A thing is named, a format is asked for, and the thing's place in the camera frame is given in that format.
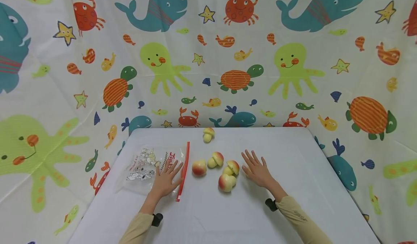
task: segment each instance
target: orange striped turtle shell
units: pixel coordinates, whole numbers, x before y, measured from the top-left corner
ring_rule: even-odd
[[[222,85],[232,90],[238,90],[249,84],[250,75],[241,70],[231,70],[224,73],[220,79]]]
[[[123,99],[128,90],[128,83],[124,79],[113,79],[107,84],[103,92],[103,100],[107,106],[114,106]]]
[[[375,99],[359,96],[349,109],[354,123],[369,134],[380,134],[387,126],[388,113]]]

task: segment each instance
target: orange fish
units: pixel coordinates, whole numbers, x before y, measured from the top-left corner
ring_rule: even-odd
[[[355,40],[355,46],[357,46],[359,48],[359,51],[364,51],[364,43],[365,43],[365,38],[363,36],[360,36],[358,38],[356,38]]]
[[[234,38],[229,36],[225,36],[223,39],[220,39],[219,35],[216,35],[216,40],[222,47],[231,47],[234,44]]]
[[[127,34],[123,35],[123,39],[124,39],[124,41],[126,41],[127,43],[132,44],[133,46],[135,46],[135,44],[136,44],[136,43],[134,43],[134,42],[132,41],[132,39],[130,38],[130,36],[129,36],[129,35],[127,35]]]
[[[83,60],[87,64],[93,63],[93,61],[96,59],[96,53],[94,52],[94,49],[87,49],[85,52],[85,56],[83,56]]]
[[[203,44],[203,46],[207,45],[207,43],[204,42],[204,38],[203,35],[198,35],[197,36],[198,41]]]
[[[385,51],[384,43],[381,42],[379,46],[376,46],[376,49],[378,49],[379,59],[387,65],[395,65],[400,60],[400,52],[396,47]]]
[[[77,68],[77,65],[74,63],[69,63],[67,65],[67,70],[69,73],[74,74],[74,75],[81,74],[81,71]]]
[[[275,42],[275,35],[274,35],[274,33],[269,33],[269,34],[266,36],[266,40],[267,40],[267,41],[269,41],[269,42],[271,42],[271,43],[272,43],[272,45],[275,45],[275,44],[276,44],[276,42]]]

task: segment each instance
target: beige long-sleeve shirt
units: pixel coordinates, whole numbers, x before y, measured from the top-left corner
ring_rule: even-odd
[[[297,231],[304,244],[332,244],[327,235],[308,217],[293,197],[283,197],[276,205]],[[153,215],[136,214],[119,244],[144,244],[146,231],[151,227],[152,220]]]

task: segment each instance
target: white table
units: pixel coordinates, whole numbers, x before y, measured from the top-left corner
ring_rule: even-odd
[[[246,148],[264,156],[271,174],[335,244],[375,243],[378,240],[338,179],[313,136],[305,128],[217,128],[211,143],[200,129],[136,129],[113,164],[105,183],[80,222],[70,244],[118,243],[145,197],[126,190],[117,194],[114,184],[141,144],[185,144],[190,159],[180,202],[163,199],[155,213],[161,225],[151,227],[146,243],[158,244],[262,244],[301,243],[279,211],[264,201],[269,192],[241,172],[230,194],[220,192],[222,168],[208,170],[203,178],[191,172],[193,161],[208,159],[214,151],[226,160],[243,164]]]

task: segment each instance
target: ziploc bag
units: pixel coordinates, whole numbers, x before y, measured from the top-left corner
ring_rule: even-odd
[[[183,146],[162,146],[162,145],[141,145],[137,154],[132,156],[130,164],[120,174],[115,185],[115,191],[127,189],[139,194],[147,195],[153,186],[156,175],[156,167],[163,171],[165,165],[170,168],[178,160],[178,164],[184,162],[186,156],[186,145]],[[178,172],[173,181],[180,178]]]

